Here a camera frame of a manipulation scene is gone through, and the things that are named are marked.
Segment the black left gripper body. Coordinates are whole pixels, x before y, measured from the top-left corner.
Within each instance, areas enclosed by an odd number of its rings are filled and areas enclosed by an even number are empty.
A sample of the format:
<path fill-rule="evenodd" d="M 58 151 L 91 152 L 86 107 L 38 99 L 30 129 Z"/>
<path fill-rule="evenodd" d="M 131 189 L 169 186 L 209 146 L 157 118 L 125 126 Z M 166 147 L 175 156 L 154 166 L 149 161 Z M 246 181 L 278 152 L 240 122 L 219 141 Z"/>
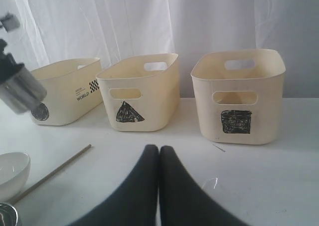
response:
<path fill-rule="evenodd" d="M 20 27 L 20 22 L 18 18 L 12 14 L 7 13 L 0 17 L 0 28 L 4 29 L 6 32 L 11 32 Z M 7 42 L 1 38 L 0 39 L 0 66 L 8 73 L 17 73 L 24 68 L 23 63 L 17 63 L 11 53 L 5 53 L 4 49 L 7 47 Z"/>

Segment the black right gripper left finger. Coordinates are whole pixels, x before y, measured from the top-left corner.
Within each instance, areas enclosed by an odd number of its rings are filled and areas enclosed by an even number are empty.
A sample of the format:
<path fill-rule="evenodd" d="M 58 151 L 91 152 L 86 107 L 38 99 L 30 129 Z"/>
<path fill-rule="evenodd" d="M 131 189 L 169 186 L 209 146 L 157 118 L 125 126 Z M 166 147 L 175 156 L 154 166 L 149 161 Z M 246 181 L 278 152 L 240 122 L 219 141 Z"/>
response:
<path fill-rule="evenodd" d="M 158 202 L 159 149 L 146 145 L 118 188 L 74 226 L 155 226 Z"/>

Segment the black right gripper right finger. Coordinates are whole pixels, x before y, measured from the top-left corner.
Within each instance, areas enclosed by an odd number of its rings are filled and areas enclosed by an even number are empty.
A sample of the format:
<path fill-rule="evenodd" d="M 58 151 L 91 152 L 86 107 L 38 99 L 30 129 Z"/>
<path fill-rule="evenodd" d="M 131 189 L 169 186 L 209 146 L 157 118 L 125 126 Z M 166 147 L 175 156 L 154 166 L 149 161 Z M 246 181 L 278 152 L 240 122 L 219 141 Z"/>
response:
<path fill-rule="evenodd" d="M 163 226 L 244 226 L 195 182 L 171 146 L 160 149 L 159 208 Z"/>

